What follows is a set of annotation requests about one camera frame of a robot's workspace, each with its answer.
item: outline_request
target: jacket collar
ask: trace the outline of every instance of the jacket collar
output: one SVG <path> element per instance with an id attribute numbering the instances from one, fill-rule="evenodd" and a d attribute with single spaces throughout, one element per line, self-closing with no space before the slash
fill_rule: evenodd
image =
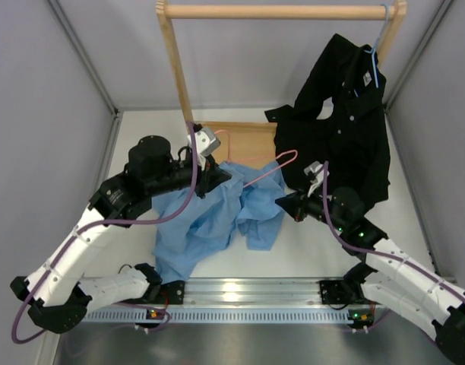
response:
<path id="1" fill-rule="evenodd" d="M 371 90 L 364 91 L 358 97 L 354 97 L 354 81 L 356 77 L 359 77 L 359 75 L 356 74 L 356 71 L 359 69 L 366 69 L 366 66 L 371 66 L 370 69 L 372 70 L 371 55 L 365 53 L 365 50 L 371 50 L 371 47 L 363 46 L 356 50 L 352 62 L 347 69 L 344 84 L 344 90 L 346 95 L 348 95 L 348 98 L 343 104 L 346 108 L 347 115 L 353 116 L 355 120 L 383 105 L 384 87 L 386 85 L 386 78 L 376 69 L 376 72 L 378 73 L 379 88 L 376 89 L 373 87 Z"/>

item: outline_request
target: wooden rod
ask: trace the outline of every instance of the wooden rod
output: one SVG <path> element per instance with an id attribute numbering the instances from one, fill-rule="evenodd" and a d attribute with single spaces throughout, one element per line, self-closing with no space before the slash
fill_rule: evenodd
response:
<path id="1" fill-rule="evenodd" d="M 179 94 L 180 107 L 184 120 L 194 122 L 192 108 L 188 98 L 187 85 L 185 84 L 184 70 L 182 69 L 182 61 L 180 60 L 179 48 L 175 31 L 173 30 L 172 20 L 167 18 L 164 9 L 166 8 L 166 0 L 157 1 L 157 17 L 162 30 L 163 41 L 165 42 L 166 52 L 169 55 L 170 65 L 172 66 L 173 77 Z"/>
<path id="2" fill-rule="evenodd" d="M 352 5 L 167 5 L 169 19 L 331 19 L 383 21 L 384 6 Z M 390 18 L 395 8 L 390 6 Z"/>
<path id="3" fill-rule="evenodd" d="M 381 40 L 378 44 L 378 61 L 379 67 L 384 63 L 388 52 L 390 52 L 391 45 L 393 44 L 394 39 L 398 34 L 398 30 L 405 19 L 406 12 L 408 9 L 408 4 L 406 0 L 394 0 L 394 16 L 390 20 L 389 25 L 387 26 L 384 33 L 381 35 Z"/>

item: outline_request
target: metal floor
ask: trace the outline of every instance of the metal floor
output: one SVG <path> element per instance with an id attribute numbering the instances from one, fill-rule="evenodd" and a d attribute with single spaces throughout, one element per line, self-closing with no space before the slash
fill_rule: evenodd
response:
<path id="1" fill-rule="evenodd" d="M 415 326 L 390 314 L 368 335 L 318 325 L 169 325 L 145 335 L 116 324 L 79 325 L 62 336 L 54 365 L 449 365 Z M 73 353 L 92 345 L 81 356 Z"/>

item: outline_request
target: wooden board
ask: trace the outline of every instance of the wooden board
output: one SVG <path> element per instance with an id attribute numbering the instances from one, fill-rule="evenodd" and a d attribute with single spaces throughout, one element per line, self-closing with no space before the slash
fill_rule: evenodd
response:
<path id="1" fill-rule="evenodd" d="M 262 168 L 275 158 L 273 138 L 276 123 L 253 122 L 201 122 L 213 131 L 226 131 L 218 134 L 221 146 L 213 152 L 217 163 L 228 160 Z"/>

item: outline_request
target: gray wall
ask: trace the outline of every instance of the gray wall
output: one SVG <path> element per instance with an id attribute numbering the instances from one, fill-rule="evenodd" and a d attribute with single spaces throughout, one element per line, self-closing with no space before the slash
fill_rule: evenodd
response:
<path id="1" fill-rule="evenodd" d="M 0 0 L 0 365 L 33 362 L 17 346 L 9 284 L 65 238 L 91 193 L 111 116 L 42 0 Z M 20 336 L 36 329 L 24 318 Z"/>
<path id="2" fill-rule="evenodd" d="M 391 110 L 434 254 L 465 287 L 465 0 L 456 0 Z"/>
<path id="3" fill-rule="evenodd" d="M 120 108 L 176 108 L 179 101 L 154 0 L 60 0 Z M 186 4 L 380 5 L 381 0 L 170 0 Z M 383 65 L 387 94 L 442 0 L 409 0 Z M 373 44 L 380 21 L 174 21 L 196 107 L 291 103 L 336 32 Z"/>

